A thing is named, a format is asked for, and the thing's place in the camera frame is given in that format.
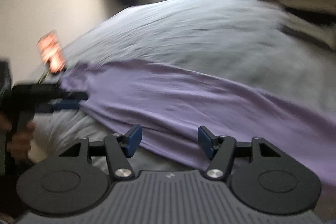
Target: mattress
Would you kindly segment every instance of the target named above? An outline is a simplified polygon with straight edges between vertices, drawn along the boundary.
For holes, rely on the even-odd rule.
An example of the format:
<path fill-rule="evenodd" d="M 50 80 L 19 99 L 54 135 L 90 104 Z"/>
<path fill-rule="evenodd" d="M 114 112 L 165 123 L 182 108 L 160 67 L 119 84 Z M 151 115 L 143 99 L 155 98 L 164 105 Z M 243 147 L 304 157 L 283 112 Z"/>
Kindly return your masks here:
<path fill-rule="evenodd" d="M 168 0 L 123 10 L 66 46 L 64 54 L 69 67 L 131 58 L 164 62 L 336 112 L 335 53 L 282 33 L 280 13 L 276 4 L 258 0 Z M 101 140 L 110 134 L 81 111 L 35 120 L 36 142 L 47 153 L 79 136 Z M 103 159 L 93 162 L 106 171 Z M 144 149 L 130 162 L 136 172 L 187 168 Z M 335 207 L 335 199 L 324 195 L 317 211 L 328 219 Z"/>

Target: person's fingers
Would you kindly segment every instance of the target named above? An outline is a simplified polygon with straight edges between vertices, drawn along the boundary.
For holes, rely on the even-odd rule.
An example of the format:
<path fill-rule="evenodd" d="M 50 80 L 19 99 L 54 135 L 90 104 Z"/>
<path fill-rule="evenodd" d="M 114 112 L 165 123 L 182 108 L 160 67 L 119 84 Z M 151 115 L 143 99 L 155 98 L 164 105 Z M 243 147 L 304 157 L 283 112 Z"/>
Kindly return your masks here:
<path fill-rule="evenodd" d="M 33 132 L 34 131 L 31 131 L 31 132 L 24 131 L 24 132 L 16 133 L 15 135 L 13 135 L 12 141 L 13 143 L 16 143 L 16 142 L 29 143 L 33 139 Z"/>
<path fill-rule="evenodd" d="M 35 124 L 33 121 L 30 121 L 30 122 L 28 122 L 26 128 L 27 128 L 27 130 L 29 130 L 29 131 L 34 131 L 35 128 L 36 128 L 36 124 Z"/>
<path fill-rule="evenodd" d="M 31 145 L 30 144 L 26 144 L 25 142 L 22 143 L 8 143 L 7 144 L 7 150 L 10 152 L 25 152 L 27 153 L 28 150 L 30 150 Z"/>
<path fill-rule="evenodd" d="M 10 130 L 12 128 L 11 123 L 2 114 L 0 114 L 0 128 L 5 129 L 5 130 Z"/>
<path fill-rule="evenodd" d="M 28 158 L 27 152 L 11 152 L 10 154 L 16 160 L 25 160 Z"/>

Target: bed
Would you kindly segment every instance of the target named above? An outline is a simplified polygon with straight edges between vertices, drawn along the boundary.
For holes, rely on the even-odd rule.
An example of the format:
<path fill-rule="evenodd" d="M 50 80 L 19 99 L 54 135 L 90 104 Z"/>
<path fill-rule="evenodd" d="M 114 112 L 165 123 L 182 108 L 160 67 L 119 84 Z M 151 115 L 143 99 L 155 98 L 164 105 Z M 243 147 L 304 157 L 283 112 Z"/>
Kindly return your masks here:
<path fill-rule="evenodd" d="M 281 32 L 277 4 L 258 0 L 168 0 L 131 7 L 64 48 L 68 66 L 142 58 L 263 88 L 310 107 L 336 112 L 336 58 L 331 50 Z M 43 66 L 30 79 L 38 79 Z M 36 143 L 54 153 L 77 137 L 101 140 L 110 131 L 81 111 L 36 115 Z M 106 170 L 104 159 L 93 163 Z M 188 167 L 139 149 L 139 170 Z M 323 194 L 324 219 L 336 201 Z"/>

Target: blue rubber pad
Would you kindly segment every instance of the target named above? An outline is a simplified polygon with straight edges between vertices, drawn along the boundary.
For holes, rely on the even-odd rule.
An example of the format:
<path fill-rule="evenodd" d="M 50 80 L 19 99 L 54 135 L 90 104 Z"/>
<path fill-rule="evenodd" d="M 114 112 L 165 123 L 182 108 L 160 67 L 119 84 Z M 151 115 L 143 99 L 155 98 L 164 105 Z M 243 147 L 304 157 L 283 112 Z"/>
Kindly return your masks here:
<path fill-rule="evenodd" d="M 128 137 L 127 146 L 125 147 L 126 158 L 133 157 L 142 140 L 142 127 L 138 124 L 133 126 L 125 136 Z"/>
<path fill-rule="evenodd" d="M 61 100 L 51 105 L 53 111 L 62 109 L 79 109 L 79 100 Z"/>
<path fill-rule="evenodd" d="M 199 146 L 203 149 L 205 155 L 209 160 L 215 156 L 215 150 L 212 147 L 211 137 L 206 132 L 207 128 L 200 126 L 197 131 L 197 139 Z"/>

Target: wrinkled sheet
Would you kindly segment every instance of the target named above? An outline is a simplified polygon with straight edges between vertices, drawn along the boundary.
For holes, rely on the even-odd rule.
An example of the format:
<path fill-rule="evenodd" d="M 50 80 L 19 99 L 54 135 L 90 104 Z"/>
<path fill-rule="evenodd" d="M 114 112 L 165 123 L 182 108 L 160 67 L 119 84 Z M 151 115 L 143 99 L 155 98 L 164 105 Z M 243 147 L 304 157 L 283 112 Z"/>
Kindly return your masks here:
<path fill-rule="evenodd" d="M 335 53 L 282 33 L 279 14 L 276 5 L 258 0 L 168 0 L 120 12 L 66 46 L 64 54 L 68 66 L 130 58 L 164 62 L 336 112 Z M 30 78 L 38 79 L 43 69 Z M 35 120 L 36 141 L 49 153 L 78 136 L 99 140 L 110 133 L 81 111 Z M 143 149 L 130 162 L 135 170 L 185 168 Z M 95 164 L 104 169 L 101 159 Z M 321 209 L 334 211 L 335 199 L 328 199 Z"/>
<path fill-rule="evenodd" d="M 141 146 L 195 169 L 209 161 L 197 129 L 248 142 L 261 136 L 336 188 L 336 113 L 227 79 L 141 59 L 78 64 L 60 79 L 89 94 L 81 110 L 113 132 L 142 126 Z"/>

